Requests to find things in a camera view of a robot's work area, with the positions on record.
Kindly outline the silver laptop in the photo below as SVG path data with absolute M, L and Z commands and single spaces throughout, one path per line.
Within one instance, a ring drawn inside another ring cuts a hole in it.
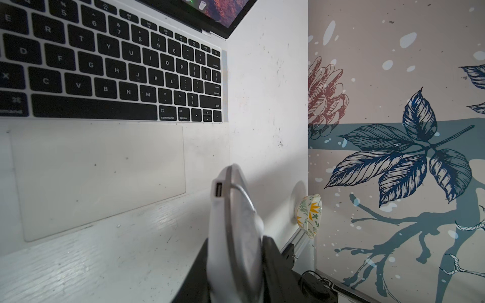
M 2 1 L 1 255 L 207 187 L 253 6 Z

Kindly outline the white wireless mouse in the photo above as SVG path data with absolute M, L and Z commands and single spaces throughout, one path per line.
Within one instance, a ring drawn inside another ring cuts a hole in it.
M 212 302 L 261 302 L 262 236 L 242 169 L 225 167 L 213 180 L 208 228 L 207 277 Z

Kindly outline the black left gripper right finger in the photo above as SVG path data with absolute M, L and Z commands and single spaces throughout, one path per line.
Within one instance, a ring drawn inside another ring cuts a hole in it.
M 275 241 L 263 236 L 264 302 L 306 302 L 293 271 L 285 265 Z

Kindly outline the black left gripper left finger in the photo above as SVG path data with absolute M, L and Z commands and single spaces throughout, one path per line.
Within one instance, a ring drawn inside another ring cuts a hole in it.
M 210 288 L 207 278 L 208 239 L 199 250 L 184 282 L 172 300 L 173 303 L 208 303 Z

